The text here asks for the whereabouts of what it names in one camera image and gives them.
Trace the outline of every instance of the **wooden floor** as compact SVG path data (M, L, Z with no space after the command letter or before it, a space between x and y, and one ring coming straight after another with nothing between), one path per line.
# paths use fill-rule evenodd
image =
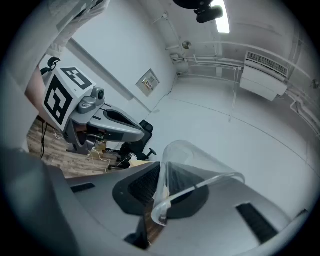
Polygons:
M36 120L27 135L30 154L36 157L40 157L41 152L41 124L40 121ZM47 165L59 167L66 178L103 174L109 163L109 161L104 162L100 159L94 159L93 163L91 155L86 156L67 152L68 143L63 138L57 139L54 129L49 126L46 130L44 146L45 150L42 160ZM103 160L110 159L110 167L117 166L117 157L114 154L104 153L101 158ZM114 172L115 170L107 169L107 172Z

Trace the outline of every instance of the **clear plastic cover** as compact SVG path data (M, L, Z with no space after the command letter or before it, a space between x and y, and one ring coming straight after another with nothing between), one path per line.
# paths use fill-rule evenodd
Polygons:
M185 140L169 144L163 153L157 189L154 195L152 220L167 223L167 212L173 200L204 186L245 177Z

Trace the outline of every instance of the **wire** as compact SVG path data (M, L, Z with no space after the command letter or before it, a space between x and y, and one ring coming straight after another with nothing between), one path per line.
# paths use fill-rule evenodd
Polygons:
M57 140L61 140L64 136L61 133L56 133L56 129L53 128L54 131L54 136L56 137Z
M95 165L94 156L92 155L91 151L89 151L89 153L90 153L90 155L91 155L91 157L92 157L92 162L93 162L94 167L97 168L97 169L102 169L102 170L105 171L105 173L107 173L107 169L108 169L108 167L109 167L109 165L110 165L111 160L110 160L110 159L108 159L108 160L103 160L103 161L105 161L105 162L106 162L106 161L109 161L109 163L108 163L108 165L107 165L105 168L101 168L101 167L98 167L98 166Z
M41 152L40 152L40 159L44 157L45 154L45 136L47 132L48 124L45 122L45 129L44 123L41 124Z
M127 160L127 158L125 158L125 160L123 160L122 162L120 162L116 167L108 168L109 165L110 165L111 160L110 160L110 159L107 159L107 160L102 159L102 158L100 157L100 153L99 153L98 151L96 151L94 148L93 148L92 150L98 153L99 159L100 159L101 161L104 161L104 162L108 162L108 161L109 161L108 165L107 165L105 168L98 167L98 166L95 165L94 156L92 155L91 151L89 151L89 153L90 153L90 155L91 155L91 157L92 157L92 162L93 162L94 167L96 167L97 169L105 170L105 173L107 173L107 169L108 169L108 170L110 170L110 169L115 169L115 168L117 168L119 165L121 165L124 161Z

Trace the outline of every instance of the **black panel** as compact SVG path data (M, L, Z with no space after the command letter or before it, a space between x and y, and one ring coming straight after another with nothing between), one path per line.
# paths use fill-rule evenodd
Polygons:
M155 162L119 181L112 190L113 199L126 214L143 216L146 203L157 190L159 173L160 162Z
M86 184L72 186L70 188L71 188L73 193L77 193L77 192L81 192L81 191L92 189L94 187L95 187L95 185L93 185L92 183L86 183Z
M278 234L274 227L271 226L251 203L241 204L237 206L236 209L261 244L269 241Z
M128 192L145 207L156 193L159 173L160 166L134 180L128 187Z
M171 195L194 187L205 181L203 178L186 171L171 162L169 163L169 177L169 190ZM171 202L171 208L167 212L167 218L181 219L193 216L204 206L208 197L208 186L203 186L178 197Z
M129 234L124 241L143 250L146 250L149 247L147 227L144 216L141 217L135 233Z
M112 191L114 200L125 213L143 216L145 207L152 202L157 190L159 174L160 163L157 162L123 179L115 185ZM198 184L204 181L199 176L179 167L172 169L169 175L172 177L169 186L174 188L170 190L173 192L172 195L175 192L190 188L190 184ZM177 179L179 181L184 179L185 182L180 182L177 185ZM173 200L172 207L167 212L167 218L181 219L193 216L207 202L208 197L208 186L204 186Z
M119 113L118 111L109 110L103 112L104 116L112 121L117 121L120 124L126 124L129 126L135 127L136 125L131 122L129 119L127 119L123 114Z
M97 119L97 120L101 120L101 118L100 117L97 117L97 116L93 116L92 118L94 118L94 119Z
M122 141L123 137L124 133L107 131L103 136L103 139L107 141Z

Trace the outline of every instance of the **pipe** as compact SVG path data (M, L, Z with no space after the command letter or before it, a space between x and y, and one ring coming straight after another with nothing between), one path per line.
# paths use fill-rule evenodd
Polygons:
M235 91L235 84L236 84L236 68L234 69L234 78L233 78L233 88L232 88L232 91L233 91L233 102L232 102L232 110L231 110L231 114L230 114L230 117L229 117L229 123L231 122L231 118L232 118L232 115L234 114L234 108L235 108L235 104L236 104L236 98L237 98L237 92Z
M226 63L226 62L221 62L221 61L199 61L198 59L196 59L195 63L197 64L223 64L223 65L228 65L230 67L241 67L243 68L244 66L241 65L237 65L237 64L232 64L232 63Z
M192 57L187 57L187 58L176 58L175 60L193 60L194 58ZM216 57L197 57L197 60L225 60L229 62L236 62L236 63L241 63L244 64L244 61L241 60L236 60L236 59L231 59L231 58L216 58Z
M295 98L295 100L301 104L302 110L303 110L304 112L306 112L306 113L311 117L311 119L313 119L313 121L316 123L316 125L320 128L320 121L319 121L319 119L306 107L306 105L305 105L305 103L303 102L303 100L302 100L299 96L296 96L295 94L293 94L293 93L290 92L290 91L287 92L287 95L289 95L290 98Z
M302 68L300 68L299 66L297 66L296 64L294 64L292 61L280 56L279 54L276 54L270 50L266 50L263 49L261 47L257 47L257 46L253 46L251 44L246 44L246 43L238 43L238 42L228 42L228 41L208 41L208 42L199 42L198 44L225 44L225 45L236 45L236 46L243 46L243 47L249 47L252 49L256 49L262 52L265 52L267 54L273 55L287 63L289 63L291 66L295 67L297 70L299 70L300 72L302 72L306 77L308 77L310 80L312 80L311 76L309 74L307 74Z
M199 64L198 61L197 61L197 58L196 58L196 55L195 55L195 54L193 55L193 57L194 57L195 63Z
M168 50L179 48L179 47L180 47L180 45L177 44L177 45L174 45L174 46L167 47L167 48L165 48L165 50L168 51Z
M232 80L229 79L224 79L224 78L220 78L220 77L216 77L216 76L209 76L209 75L202 75L202 74L186 74L186 75L179 75L179 77L186 77L186 76L190 76L190 77L200 77L200 78L210 78L210 79L217 79L217 80L222 80L222 81L227 81L227 82L233 82Z
M169 23L169 25L170 25L170 27L171 27L171 29L172 29L172 32L173 32L174 35L175 35L176 41L177 41L177 43L178 43L178 45L179 45L179 47L180 47L182 44L181 44L181 42L180 42L178 33L177 33L174 25L171 23L171 21L170 21L168 18L167 18L166 20L168 21L168 23Z
M288 87L288 89L287 89L288 92L291 92L293 94L297 94L300 97L304 98L309 104L314 106L318 110L318 112L320 113L320 107L318 106L318 104L310 96L306 95L302 90L300 90L292 82L288 81L287 85L291 85L292 86L292 87Z
M223 66L223 65L201 65L201 64L196 64L196 65L190 65L189 68L192 67L208 67L208 68L223 68L223 69L228 69L228 70L233 70L233 67L230 66Z
M153 24L155 24L156 22L162 20L163 17L164 17L164 16L161 16L160 18L157 18L154 22L151 23L151 25L153 25Z
M297 113L299 116L301 116L302 119L304 119L304 121L305 121L305 122L312 128L312 130L317 134L317 137L318 137L319 134L320 134L318 128L315 127L314 124L312 123L312 121L310 121L310 119L309 119L306 115L304 115L301 111L299 112L299 111L297 111L297 110L294 109L294 105L297 103L296 98L293 97L293 96L291 96L291 95L288 94L287 92L285 92L285 94L287 94L287 95L293 100L293 103L290 105L290 109L291 109L292 111L294 111L295 113Z
M238 67L238 71L237 71L237 74L236 74L236 81L238 82L239 80L239 67Z

